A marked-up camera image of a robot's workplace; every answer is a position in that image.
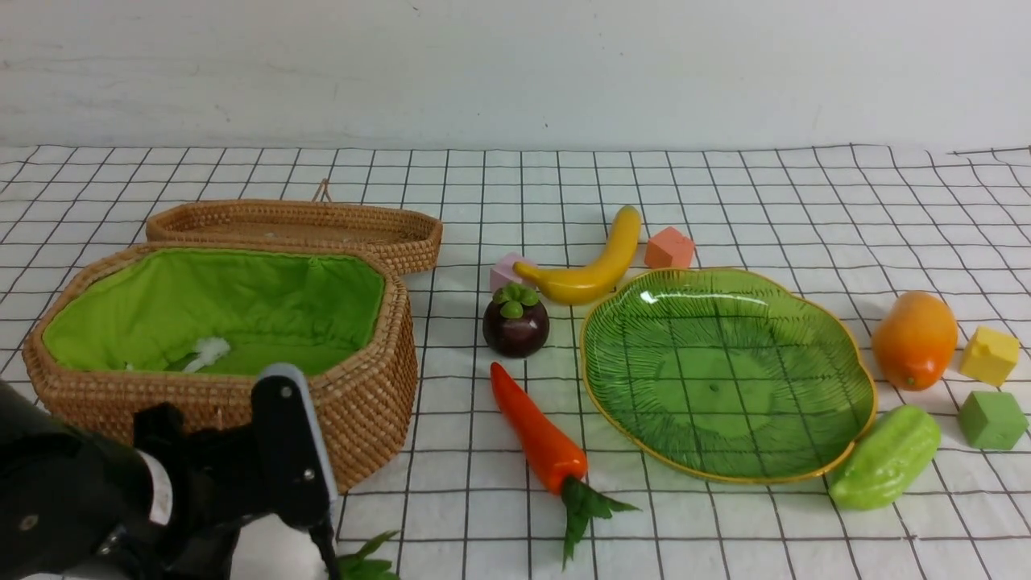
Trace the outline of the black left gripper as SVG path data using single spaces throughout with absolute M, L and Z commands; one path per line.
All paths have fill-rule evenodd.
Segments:
M 158 404 L 134 415 L 126 460 L 99 562 L 124 579 L 227 579 L 243 526 L 271 512 L 253 427 L 189 433 Z

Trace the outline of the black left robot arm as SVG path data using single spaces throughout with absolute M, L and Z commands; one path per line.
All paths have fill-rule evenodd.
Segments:
M 4 579 L 230 576 L 243 526 L 272 513 L 251 427 L 187 433 L 162 403 L 132 432 L 72 427 L 2 385 Z

